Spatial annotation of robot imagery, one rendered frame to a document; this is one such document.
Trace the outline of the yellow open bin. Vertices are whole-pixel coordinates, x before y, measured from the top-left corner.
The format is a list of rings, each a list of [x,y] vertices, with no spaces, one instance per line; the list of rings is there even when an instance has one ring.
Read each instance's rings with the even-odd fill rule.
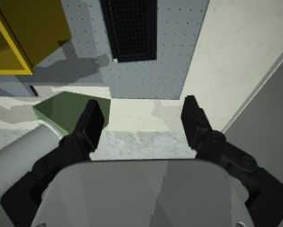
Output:
[[[0,74],[34,74],[70,39],[61,0],[0,0]]]

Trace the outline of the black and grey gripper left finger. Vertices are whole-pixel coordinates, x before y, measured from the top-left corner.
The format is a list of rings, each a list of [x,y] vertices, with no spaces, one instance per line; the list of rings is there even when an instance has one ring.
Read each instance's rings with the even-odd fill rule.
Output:
[[[98,102],[89,100],[80,117],[73,133],[64,136],[57,148],[36,161],[32,171],[3,194],[0,204],[14,227],[31,227],[44,190],[64,166],[91,161],[89,154],[97,149],[104,124]]]

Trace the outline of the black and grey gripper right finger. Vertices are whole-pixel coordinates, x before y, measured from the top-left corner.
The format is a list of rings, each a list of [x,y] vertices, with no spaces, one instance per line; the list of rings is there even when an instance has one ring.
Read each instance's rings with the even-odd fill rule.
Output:
[[[221,165],[248,190],[244,203],[254,226],[278,227],[283,220],[283,183],[259,167],[250,154],[228,143],[222,132],[212,130],[194,95],[185,97],[181,121],[189,147],[197,152],[195,159]]]

